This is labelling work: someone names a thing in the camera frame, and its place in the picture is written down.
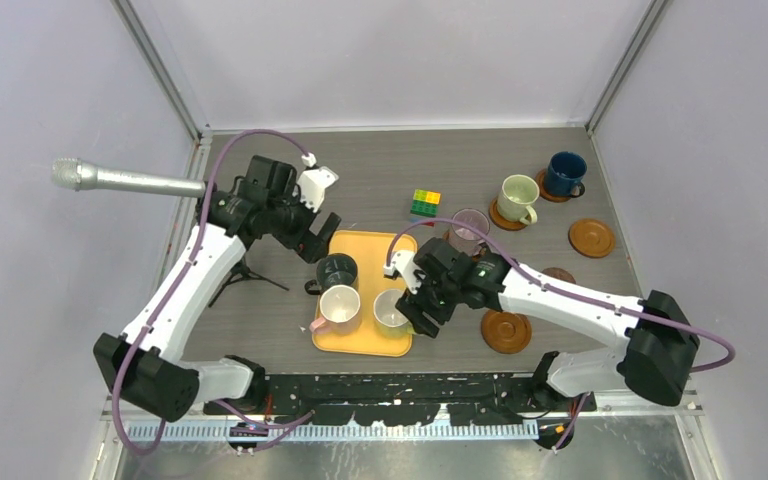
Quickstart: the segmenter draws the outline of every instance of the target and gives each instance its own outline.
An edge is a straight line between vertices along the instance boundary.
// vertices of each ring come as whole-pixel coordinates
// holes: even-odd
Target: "wooden coaster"
[[[527,227],[528,225],[524,223],[519,222],[512,222],[508,220],[507,218],[503,217],[501,213],[499,213],[499,210],[496,208],[496,202],[497,199],[493,199],[493,203],[490,204],[490,220],[493,222],[494,225],[501,228],[502,230],[507,230],[509,232],[516,232],[517,230],[522,230],[523,228]]]
[[[562,282],[575,283],[575,277],[573,277],[571,273],[564,270],[563,268],[558,268],[558,267],[544,268],[541,273],[543,275],[548,275],[552,278],[557,278]]]
[[[522,314],[488,310],[481,320],[481,336],[499,353],[517,353],[531,341],[531,322]]]
[[[537,174],[537,178],[534,179],[534,181],[537,182],[537,185],[540,186],[540,196],[543,197],[546,200],[549,200],[550,202],[555,203],[563,203],[569,200],[572,197],[556,197],[552,195],[551,193],[546,191],[546,187],[543,186],[543,180],[546,179],[546,169],[540,170],[540,173]]]
[[[573,223],[569,240],[576,252],[590,258],[607,257],[616,245],[611,227],[593,218],[583,218]]]

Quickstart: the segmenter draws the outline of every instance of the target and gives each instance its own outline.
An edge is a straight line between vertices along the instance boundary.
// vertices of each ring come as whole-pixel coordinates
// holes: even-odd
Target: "glass cup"
[[[466,223],[485,235],[490,233],[490,220],[486,215],[474,208],[465,208],[459,211],[452,217],[452,220]],[[477,255],[481,251],[481,237],[457,225],[449,225],[446,240],[449,242],[449,245],[470,256]]]
[[[384,290],[375,297],[375,327],[388,338],[401,338],[410,334],[411,326],[402,312],[396,309],[396,302],[402,297],[398,288]]]

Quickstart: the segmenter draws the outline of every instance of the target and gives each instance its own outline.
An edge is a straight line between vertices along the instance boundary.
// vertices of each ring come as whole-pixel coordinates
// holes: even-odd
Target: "mug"
[[[401,338],[413,331],[407,317],[396,309],[396,302],[400,298],[402,291],[398,288],[384,290],[375,297],[375,327],[385,337]]]
[[[560,152],[549,160],[543,188],[554,197],[578,198],[584,195],[581,179],[587,173],[587,162],[572,152]]]
[[[322,292],[336,285],[357,286],[357,262],[345,253],[332,253],[316,264],[316,279],[305,283],[308,295]]]
[[[360,294],[348,285],[335,285],[319,297],[319,313],[311,332],[348,335],[360,327]]]
[[[487,235],[490,233],[490,220],[474,208],[465,208],[452,216],[452,220],[458,220]],[[481,251],[483,240],[470,230],[456,225],[449,225],[449,233],[446,241],[456,250],[469,256],[478,255]]]
[[[526,175],[511,175],[502,183],[496,210],[508,221],[531,225],[537,223],[537,212],[531,205],[539,196],[540,187],[534,179]]]

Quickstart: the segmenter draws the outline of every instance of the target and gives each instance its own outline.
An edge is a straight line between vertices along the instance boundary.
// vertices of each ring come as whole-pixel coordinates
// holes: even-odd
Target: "yellow tray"
[[[388,338],[378,332],[375,326],[373,303],[375,297],[391,288],[405,289],[401,278],[390,280],[384,277],[382,268],[387,258],[387,247],[393,241],[392,233],[355,232],[340,230],[334,233],[329,245],[329,253],[345,253],[358,264],[358,293],[360,293],[360,327],[348,335],[336,333],[314,333],[313,344],[326,352],[359,353],[363,355],[381,355],[401,357],[408,353],[413,335],[401,338]],[[410,235],[402,235],[393,251],[416,251],[416,240]],[[319,317],[319,302],[316,304],[316,316]]]

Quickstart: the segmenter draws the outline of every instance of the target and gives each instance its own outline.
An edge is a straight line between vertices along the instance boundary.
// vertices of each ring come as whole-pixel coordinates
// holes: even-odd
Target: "dark blue mug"
[[[572,152],[560,152],[549,160],[549,168],[543,179],[543,188],[553,197],[578,198],[584,195],[581,179],[587,173],[587,163]]]

